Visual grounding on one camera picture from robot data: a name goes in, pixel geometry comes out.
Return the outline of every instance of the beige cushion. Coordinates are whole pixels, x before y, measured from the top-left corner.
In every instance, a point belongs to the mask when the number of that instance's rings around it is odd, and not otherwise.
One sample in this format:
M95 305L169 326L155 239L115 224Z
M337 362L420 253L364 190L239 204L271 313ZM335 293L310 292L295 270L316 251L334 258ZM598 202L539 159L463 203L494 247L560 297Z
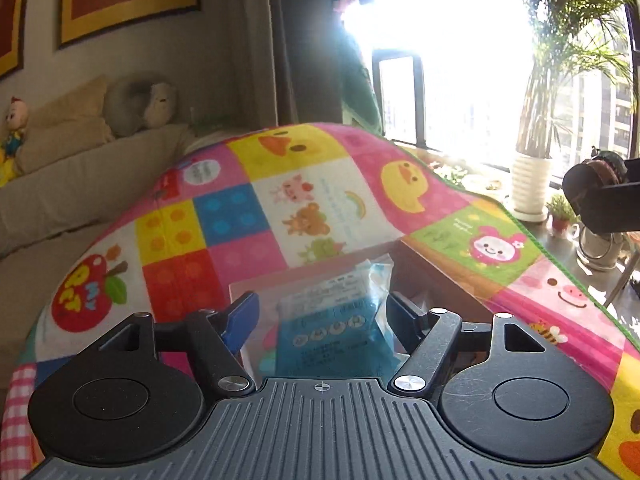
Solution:
M185 150L184 154L187 155L191 152L195 152L196 150L201 150L202 148L206 148L207 146L212 146L213 144L217 144L218 142L223 142L224 140L233 139L234 137L240 137L250 132L247 128L221 128L220 130L216 130L215 132L211 132L210 134L198 137L191 143Z
M65 121L100 117L108 83L107 77L101 75L43 107L33 110L29 117L28 128L47 128Z
M187 125L168 124L10 182L0 189L0 257L61 232L113 221L153 187L191 142Z
M66 121L56 126L32 126L15 157L18 174L33 173L76 153L113 140L102 117Z
M0 388L6 388L31 325L91 243L95 225L16 251L0 260Z

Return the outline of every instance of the plastic package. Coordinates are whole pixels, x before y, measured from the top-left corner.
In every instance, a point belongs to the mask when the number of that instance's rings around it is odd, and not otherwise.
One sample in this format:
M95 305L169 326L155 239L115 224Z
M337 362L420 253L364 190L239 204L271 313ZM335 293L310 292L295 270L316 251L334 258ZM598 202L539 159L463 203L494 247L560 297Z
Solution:
M282 298L275 375L388 381L404 362L386 323L392 269L386 254Z

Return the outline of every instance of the black circular pad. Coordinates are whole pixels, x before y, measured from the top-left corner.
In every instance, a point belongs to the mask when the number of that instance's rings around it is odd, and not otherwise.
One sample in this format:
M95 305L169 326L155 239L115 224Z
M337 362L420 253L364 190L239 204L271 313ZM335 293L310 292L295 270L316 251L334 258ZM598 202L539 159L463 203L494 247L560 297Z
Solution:
M494 390L494 400L505 413L525 420L546 420L564 412L569 397L557 384L542 379L512 379Z
M44 453L117 465L158 455L185 437L204 409L198 385L137 351L78 354L33 393L29 420Z
M442 391L439 411L451 430L516 463L566 462L597 449L613 420L607 391L516 321L494 318L492 338L487 361L462 370Z
M145 407L149 391L131 379L98 379L82 386L74 395L76 410L96 420L118 420Z

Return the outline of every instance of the patchwork blanket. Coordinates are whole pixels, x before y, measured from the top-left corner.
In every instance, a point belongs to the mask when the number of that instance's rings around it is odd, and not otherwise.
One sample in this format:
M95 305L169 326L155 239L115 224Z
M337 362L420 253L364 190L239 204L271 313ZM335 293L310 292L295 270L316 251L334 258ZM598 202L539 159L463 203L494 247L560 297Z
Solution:
M624 479L640 478L640 353L631 336L497 203L449 186L385 139L302 124L191 153L71 269L13 375L2 480L18 480L42 457L26 417L34 387L131 313L181 319L228 302L233 282L401 237L610 391L615 416L599 458Z

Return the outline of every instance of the doll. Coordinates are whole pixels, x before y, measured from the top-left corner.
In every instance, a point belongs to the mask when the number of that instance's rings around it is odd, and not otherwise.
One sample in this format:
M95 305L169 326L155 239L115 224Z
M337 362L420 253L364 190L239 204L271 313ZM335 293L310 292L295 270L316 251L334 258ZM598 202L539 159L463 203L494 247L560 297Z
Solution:
M6 115L6 126L9 136L0 148L0 187L17 175L15 173L15 155L24 142L24 133L29 121L29 108L21 99L11 98Z

